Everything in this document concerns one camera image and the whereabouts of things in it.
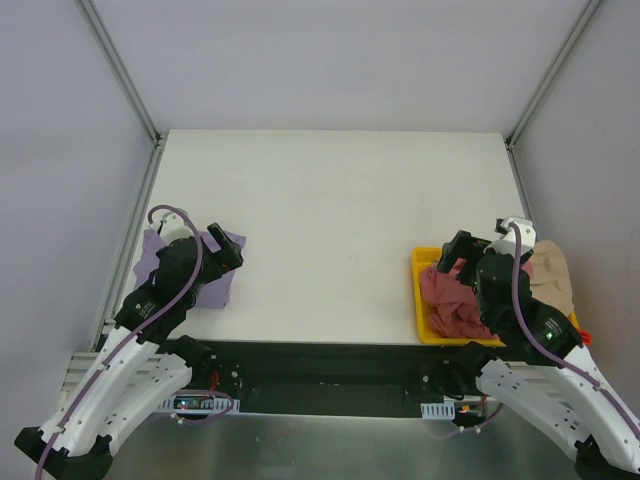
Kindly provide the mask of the pink red t shirt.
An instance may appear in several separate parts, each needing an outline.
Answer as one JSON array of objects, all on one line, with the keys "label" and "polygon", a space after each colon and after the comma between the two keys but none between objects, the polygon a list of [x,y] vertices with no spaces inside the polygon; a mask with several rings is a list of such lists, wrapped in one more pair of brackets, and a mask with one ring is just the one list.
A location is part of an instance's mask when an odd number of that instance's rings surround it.
[{"label": "pink red t shirt", "polygon": [[481,322],[473,289],[456,280],[460,264],[449,274],[438,273],[436,265],[420,273],[421,299],[428,306],[427,325],[440,338],[498,340]]}]

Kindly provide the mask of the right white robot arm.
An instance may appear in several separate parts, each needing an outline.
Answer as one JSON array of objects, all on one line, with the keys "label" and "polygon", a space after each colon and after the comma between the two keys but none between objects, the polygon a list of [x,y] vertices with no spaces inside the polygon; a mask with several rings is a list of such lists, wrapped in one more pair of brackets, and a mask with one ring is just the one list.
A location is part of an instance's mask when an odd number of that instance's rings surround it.
[{"label": "right white robot arm", "polygon": [[460,230],[437,263],[472,288],[482,323],[521,361],[540,370],[561,401],[517,379],[498,354],[470,342],[450,369],[461,394],[477,390],[516,412],[561,448],[582,479],[639,476],[639,419],[598,369],[578,330],[558,309],[533,297],[523,235],[516,223],[489,242]]}]

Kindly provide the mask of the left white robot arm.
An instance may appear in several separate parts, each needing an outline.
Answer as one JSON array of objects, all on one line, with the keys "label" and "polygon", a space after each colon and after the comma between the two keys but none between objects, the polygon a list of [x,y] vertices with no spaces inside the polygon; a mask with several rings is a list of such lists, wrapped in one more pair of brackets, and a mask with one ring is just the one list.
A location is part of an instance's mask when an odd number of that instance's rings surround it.
[{"label": "left white robot arm", "polygon": [[55,479],[102,479],[126,439],[184,387],[206,389],[214,354],[187,335],[169,334],[200,290],[243,264],[240,245],[221,227],[207,228],[217,248],[180,231],[156,254],[159,264],[131,292],[101,351],[74,391],[41,426],[25,427],[15,447]]}]

